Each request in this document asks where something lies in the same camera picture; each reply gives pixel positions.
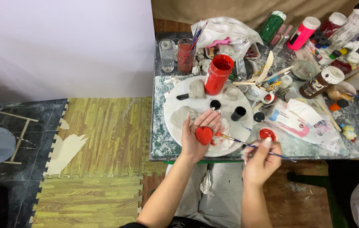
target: white backdrop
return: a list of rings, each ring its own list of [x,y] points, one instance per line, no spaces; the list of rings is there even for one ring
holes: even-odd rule
[[[0,103],[151,96],[149,0],[0,0]]]

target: black shirt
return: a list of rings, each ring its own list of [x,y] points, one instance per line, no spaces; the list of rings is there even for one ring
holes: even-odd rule
[[[183,218],[183,217],[173,217],[171,223],[167,226],[167,228],[188,228],[188,227],[215,228],[201,221]],[[123,225],[120,228],[147,228],[147,227],[145,225],[141,225],[140,223],[132,222]]]

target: red heart keychain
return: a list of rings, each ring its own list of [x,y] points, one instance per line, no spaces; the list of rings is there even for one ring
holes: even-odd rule
[[[202,145],[206,146],[213,137],[213,131],[210,127],[198,127],[195,131],[195,136],[197,140],[202,143]]]

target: brown paint bottle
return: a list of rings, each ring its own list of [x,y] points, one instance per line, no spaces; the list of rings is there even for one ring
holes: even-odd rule
[[[303,84],[299,88],[299,93],[307,99],[312,99],[342,80],[344,73],[335,66],[329,66]]]

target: pink paint bottle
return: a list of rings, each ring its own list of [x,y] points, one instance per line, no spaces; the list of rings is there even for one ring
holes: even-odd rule
[[[287,47],[294,51],[299,50],[319,26],[320,21],[317,18],[305,18],[298,30],[287,42]]]

